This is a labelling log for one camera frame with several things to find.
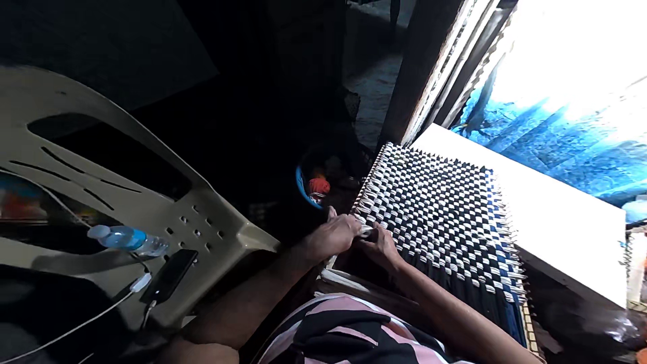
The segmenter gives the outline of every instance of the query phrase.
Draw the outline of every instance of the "yarn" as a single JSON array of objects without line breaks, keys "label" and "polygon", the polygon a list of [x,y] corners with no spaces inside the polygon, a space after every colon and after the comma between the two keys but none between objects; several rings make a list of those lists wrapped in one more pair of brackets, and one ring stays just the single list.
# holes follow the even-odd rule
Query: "yarn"
[{"label": "yarn", "polygon": [[318,194],[327,194],[330,192],[330,183],[323,178],[312,178],[308,182],[308,187],[310,187],[310,192],[316,192]]}]

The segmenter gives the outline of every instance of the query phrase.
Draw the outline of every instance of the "beige plastic chair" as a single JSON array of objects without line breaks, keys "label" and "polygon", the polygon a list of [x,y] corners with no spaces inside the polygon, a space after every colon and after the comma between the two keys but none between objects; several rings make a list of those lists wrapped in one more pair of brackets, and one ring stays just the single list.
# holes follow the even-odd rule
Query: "beige plastic chair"
[{"label": "beige plastic chair", "polygon": [[[94,117],[134,138],[184,174],[191,181],[192,189],[174,202],[27,130],[27,124],[32,121],[64,113]],[[46,147],[74,168],[46,154],[41,147]],[[180,249],[180,242],[184,248],[197,250],[198,261],[189,269],[175,293],[151,312],[162,326],[178,324],[245,255],[258,249],[275,251],[279,245],[276,239],[236,211],[209,182],[123,109],[88,87],[43,69],[0,66],[0,166],[84,203],[124,225],[165,237],[171,245],[169,255]],[[105,183],[102,179],[128,189]],[[114,210],[108,209],[88,191]],[[172,229],[173,234],[169,234],[167,228]],[[121,251],[108,249],[94,255],[74,255],[13,240],[0,240],[0,264],[89,279],[108,295],[115,295],[143,274],[142,266]],[[164,265],[164,259],[159,257],[146,263],[155,274]],[[136,328],[142,320],[144,305],[138,301],[141,293],[119,306],[131,328]]]}]

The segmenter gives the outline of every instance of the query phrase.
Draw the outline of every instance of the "plastic bottle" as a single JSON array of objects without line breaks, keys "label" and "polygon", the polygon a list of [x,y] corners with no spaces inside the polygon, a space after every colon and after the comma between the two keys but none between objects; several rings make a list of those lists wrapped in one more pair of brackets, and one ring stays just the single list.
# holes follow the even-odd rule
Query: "plastic bottle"
[{"label": "plastic bottle", "polygon": [[168,249],[165,239],[130,226],[93,226],[87,231],[87,237],[97,239],[104,247],[132,251],[139,255],[160,256]]}]

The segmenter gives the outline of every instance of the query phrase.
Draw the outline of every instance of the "striped shirt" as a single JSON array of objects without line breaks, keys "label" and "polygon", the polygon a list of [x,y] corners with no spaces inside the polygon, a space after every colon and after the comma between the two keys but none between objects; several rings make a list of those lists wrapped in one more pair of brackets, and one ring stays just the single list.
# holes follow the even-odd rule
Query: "striped shirt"
[{"label": "striped shirt", "polygon": [[444,345],[393,314],[346,295],[317,297],[269,337],[258,364],[462,363]]}]

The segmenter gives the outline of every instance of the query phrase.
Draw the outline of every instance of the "white cable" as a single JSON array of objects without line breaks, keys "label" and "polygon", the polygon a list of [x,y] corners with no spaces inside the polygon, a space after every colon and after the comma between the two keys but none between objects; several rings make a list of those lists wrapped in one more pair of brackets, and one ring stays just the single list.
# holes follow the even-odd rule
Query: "white cable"
[{"label": "white cable", "polygon": [[13,173],[13,172],[10,172],[8,170],[0,170],[0,172],[10,174],[11,176],[16,176],[18,178],[26,179],[27,181],[29,181],[29,182],[35,184],[36,186],[40,187],[41,190],[45,191],[45,193],[48,194],[49,197],[51,197],[54,201],[58,202],[58,204],[61,205],[61,207],[63,207],[64,210],[69,212],[70,215],[74,216],[80,223],[82,223],[83,225],[85,225],[88,228],[91,227],[87,222],[83,221],[83,219],[81,219],[77,214],[75,214],[72,210],[70,210],[70,208],[66,204],[64,204],[58,197],[56,197],[56,195],[53,194],[52,191],[48,190],[44,186],[40,185],[37,182],[32,181],[31,179],[29,179],[29,178],[27,178],[25,176],[21,176],[21,175],[19,175],[17,173]]},{"label": "white cable", "polygon": [[[89,229],[89,228],[91,228],[91,226],[90,226],[87,222],[85,222],[85,221],[84,221],[83,219],[81,219],[77,214],[75,214],[75,213],[74,213],[74,211],[72,211],[72,210],[71,210],[71,209],[70,209],[66,204],[64,204],[64,203],[63,203],[63,202],[62,202],[58,197],[56,197],[56,195],[55,195],[55,194],[53,194],[53,193],[52,193],[52,191],[48,190],[48,189],[47,189],[47,188],[45,188],[43,185],[41,185],[41,184],[39,184],[39,183],[37,183],[37,182],[34,182],[34,181],[32,181],[31,179],[29,179],[29,178],[27,178],[27,177],[25,177],[25,176],[21,176],[21,175],[19,175],[19,174],[17,174],[17,173],[13,173],[13,172],[8,171],[8,170],[5,170],[5,169],[0,169],[0,173],[6,173],[6,174],[9,174],[9,175],[11,175],[11,176],[16,176],[16,177],[18,177],[18,178],[22,178],[22,179],[24,179],[24,180],[26,180],[26,181],[29,181],[29,182],[31,182],[31,183],[33,183],[33,184],[35,184],[36,186],[40,187],[40,189],[41,189],[41,190],[43,190],[43,191],[45,191],[45,193],[46,193],[46,194],[48,194],[48,195],[49,195],[49,197],[51,197],[54,201],[56,201],[59,205],[61,205],[61,207],[63,207],[63,210],[65,210],[65,211],[69,212],[69,213],[70,213],[70,215],[74,216],[74,218],[75,218],[77,221],[79,221],[81,224],[83,224],[84,226],[86,226],[88,229]],[[139,264],[141,264],[142,266],[144,266],[144,271],[146,271],[146,272],[150,271],[150,269],[148,268],[148,266],[146,265],[146,263],[144,263],[144,261],[143,261],[143,260],[142,260],[142,259],[141,259],[137,254],[136,254],[136,253],[130,252],[130,255],[131,255],[131,256],[133,257],[133,259],[135,259]]]},{"label": "white cable", "polygon": [[78,364],[83,364],[83,362],[84,362],[84,361],[86,361],[86,360],[90,359],[90,357],[91,357],[91,356],[93,356],[93,355],[94,355],[94,353],[92,353],[92,354],[90,354],[90,355],[86,356],[83,360],[79,361],[79,362],[78,362]]},{"label": "white cable", "polygon": [[[139,291],[143,290],[143,289],[144,289],[144,287],[146,287],[146,286],[151,282],[151,279],[152,279],[151,273],[146,273],[145,275],[142,275],[141,277],[137,278],[137,279],[136,279],[136,280],[135,280],[135,281],[130,285],[130,287],[128,288],[128,289],[130,290],[130,292],[128,292],[128,294],[127,294],[127,295],[125,295],[125,296],[124,296],[124,298],[122,298],[122,299],[120,299],[119,301],[117,301],[114,305],[112,305],[112,306],[110,306],[110,307],[106,308],[106,309],[105,309],[105,311],[103,311],[102,313],[99,313],[98,315],[94,316],[93,318],[89,319],[88,321],[86,321],[86,322],[84,322],[84,323],[80,324],[79,326],[77,326],[77,327],[73,328],[72,330],[69,330],[68,332],[64,333],[63,335],[61,335],[61,336],[57,337],[56,339],[54,339],[54,340],[50,341],[50,342],[49,342],[49,343],[47,343],[47,344],[41,345],[40,347],[35,348],[34,350],[32,350],[32,351],[30,351],[30,352],[26,352],[26,353],[24,353],[24,354],[22,354],[22,355],[18,355],[18,356],[16,356],[15,358],[11,358],[11,359],[8,359],[8,360],[5,360],[5,361],[2,361],[2,362],[0,362],[0,364],[7,364],[7,363],[11,363],[12,361],[18,360],[18,359],[20,359],[20,358],[24,358],[25,356],[29,356],[29,355],[31,355],[31,354],[33,354],[33,353],[35,353],[35,352],[37,352],[37,351],[39,351],[39,350],[41,350],[41,349],[43,349],[43,348],[46,348],[46,347],[50,346],[51,344],[53,344],[53,343],[55,343],[55,342],[59,341],[60,339],[63,339],[65,336],[68,336],[69,334],[71,334],[71,333],[73,333],[73,332],[77,331],[77,330],[78,330],[78,329],[80,329],[81,327],[83,327],[83,326],[85,326],[85,325],[87,325],[87,324],[89,324],[89,323],[93,322],[94,320],[98,319],[99,317],[101,317],[101,316],[105,315],[107,312],[109,312],[109,311],[110,311],[110,310],[112,310],[113,308],[115,308],[115,307],[119,306],[119,304],[120,304],[121,302],[124,302],[128,297],[132,296],[132,295],[133,295],[133,293],[136,293],[136,292],[139,292]],[[83,363],[86,359],[88,359],[88,358],[89,358],[89,357],[91,357],[92,355],[94,355],[94,353],[92,353],[92,354],[88,355],[85,359],[81,360],[81,363]]]},{"label": "white cable", "polygon": [[8,359],[8,360],[5,360],[5,361],[0,361],[0,364],[7,364],[7,363],[11,363],[11,362],[13,362],[13,361],[16,361],[16,360],[18,360],[18,359],[24,358],[25,356],[29,356],[29,355],[31,355],[31,354],[33,354],[33,353],[35,353],[35,352],[37,352],[37,351],[39,351],[39,350],[41,350],[41,349],[44,349],[44,348],[46,348],[46,347],[50,346],[51,344],[53,344],[53,343],[55,343],[55,342],[59,341],[60,339],[63,339],[65,336],[68,336],[69,334],[71,334],[71,333],[73,333],[73,332],[77,331],[77,330],[78,330],[78,329],[80,329],[81,327],[83,327],[83,326],[85,326],[85,325],[87,325],[87,324],[89,324],[89,323],[93,322],[94,320],[98,319],[99,317],[101,317],[101,316],[105,315],[107,312],[109,312],[109,311],[110,311],[110,310],[112,310],[113,308],[117,307],[121,302],[124,302],[128,297],[132,296],[132,295],[133,295],[133,293],[134,293],[133,291],[128,292],[128,294],[127,294],[126,296],[124,296],[124,298],[120,299],[119,301],[117,301],[117,303],[115,303],[114,305],[112,305],[112,306],[108,307],[107,309],[105,309],[105,311],[103,311],[102,313],[99,313],[97,316],[94,316],[93,318],[91,318],[91,319],[89,319],[88,321],[86,321],[86,322],[84,322],[84,323],[80,324],[79,326],[77,326],[77,327],[73,328],[72,330],[69,330],[68,332],[66,332],[66,333],[64,333],[63,335],[61,335],[61,336],[57,337],[56,339],[54,339],[54,340],[50,341],[49,343],[44,344],[44,345],[41,345],[40,347],[35,348],[34,350],[28,351],[28,352],[26,352],[26,353],[24,353],[24,354],[22,354],[22,355],[18,355],[18,356],[16,356],[16,357],[14,357],[14,358],[11,358],[11,359]]}]

